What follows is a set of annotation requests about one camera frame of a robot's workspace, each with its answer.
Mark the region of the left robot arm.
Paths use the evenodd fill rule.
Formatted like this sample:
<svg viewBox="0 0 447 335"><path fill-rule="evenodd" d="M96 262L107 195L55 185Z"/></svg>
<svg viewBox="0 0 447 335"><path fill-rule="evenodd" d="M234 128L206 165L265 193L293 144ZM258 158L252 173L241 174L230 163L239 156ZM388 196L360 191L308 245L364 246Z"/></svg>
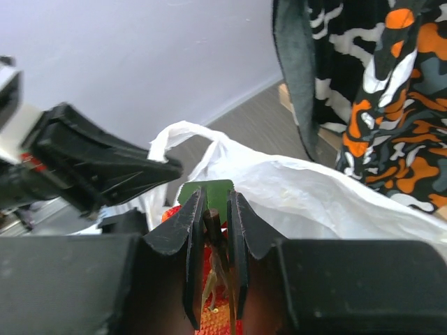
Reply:
<svg viewBox="0 0 447 335"><path fill-rule="evenodd" d="M179 179L174 158L105 132L72 105L1 113L1 209L61 198L85 218Z"/></svg>

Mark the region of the red cherry bunch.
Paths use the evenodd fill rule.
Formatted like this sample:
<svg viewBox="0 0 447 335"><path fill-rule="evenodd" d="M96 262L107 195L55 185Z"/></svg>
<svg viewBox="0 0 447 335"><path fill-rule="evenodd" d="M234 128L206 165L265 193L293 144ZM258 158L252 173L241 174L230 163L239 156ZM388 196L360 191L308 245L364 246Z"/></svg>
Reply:
<svg viewBox="0 0 447 335"><path fill-rule="evenodd" d="M205 191L203 287L200 329L197 334L242 334L236 317L233 274L228 250L226 196L234 190L228 179L186 182L177 196L177 205L166 210L162 221L173 217L198 189Z"/></svg>

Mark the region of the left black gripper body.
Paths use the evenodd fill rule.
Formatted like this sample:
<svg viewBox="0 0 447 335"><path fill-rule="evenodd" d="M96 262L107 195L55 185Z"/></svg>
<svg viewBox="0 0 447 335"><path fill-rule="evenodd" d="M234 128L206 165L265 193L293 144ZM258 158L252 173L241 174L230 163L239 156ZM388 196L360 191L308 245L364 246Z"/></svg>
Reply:
<svg viewBox="0 0 447 335"><path fill-rule="evenodd" d="M98 216L101 196L95 187L99 176L91 163L78 156L86 144L79 121L87 119L70 104L44 111L21 143L22 162L81 216Z"/></svg>

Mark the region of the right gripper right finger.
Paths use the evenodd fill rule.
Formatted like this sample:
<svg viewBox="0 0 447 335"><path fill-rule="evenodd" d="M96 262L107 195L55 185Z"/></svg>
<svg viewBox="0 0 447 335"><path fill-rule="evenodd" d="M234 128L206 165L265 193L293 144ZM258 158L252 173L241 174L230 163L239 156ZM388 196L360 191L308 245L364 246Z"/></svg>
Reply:
<svg viewBox="0 0 447 335"><path fill-rule="evenodd" d="M445 334L446 262L408 240L288 239L227 200L245 334Z"/></svg>

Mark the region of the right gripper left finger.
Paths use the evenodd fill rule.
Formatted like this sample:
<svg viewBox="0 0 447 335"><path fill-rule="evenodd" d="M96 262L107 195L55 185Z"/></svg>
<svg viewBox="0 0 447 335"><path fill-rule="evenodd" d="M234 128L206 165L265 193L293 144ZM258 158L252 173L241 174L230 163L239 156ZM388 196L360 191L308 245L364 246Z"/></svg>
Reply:
<svg viewBox="0 0 447 335"><path fill-rule="evenodd" d="M206 193L141 234L1 239L2 334L193 334Z"/></svg>

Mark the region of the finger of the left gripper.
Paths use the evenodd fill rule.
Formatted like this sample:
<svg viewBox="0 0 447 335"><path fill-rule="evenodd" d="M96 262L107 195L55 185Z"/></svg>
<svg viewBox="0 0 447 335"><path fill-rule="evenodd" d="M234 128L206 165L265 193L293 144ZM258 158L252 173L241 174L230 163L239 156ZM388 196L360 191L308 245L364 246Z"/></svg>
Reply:
<svg viewBox="0 0 447 335"><path fill-rule="evenodd" d="M101 206L123 204L182 176L183 167L177 159L150 159L148 150L105 132L81 115L87 119L78 122L86 144L78 156L91 163L98 173L95 189L101 196Z"/></svg>

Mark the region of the white plastic bag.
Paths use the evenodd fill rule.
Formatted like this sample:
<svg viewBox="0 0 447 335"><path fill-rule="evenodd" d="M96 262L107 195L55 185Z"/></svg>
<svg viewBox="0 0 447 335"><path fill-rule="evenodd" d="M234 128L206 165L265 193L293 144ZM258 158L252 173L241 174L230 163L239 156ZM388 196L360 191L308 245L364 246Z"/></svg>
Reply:
<svg viewBox="0 0 447 335"><path fill-rule="evenodd" d="M188 180L231 180L259 216L287 237L419 239L446 248L445 221L323 165L264 154L198 124L181 121L163 129L148 158L165 163L169 149L194 135L211 143Z"/></svg>

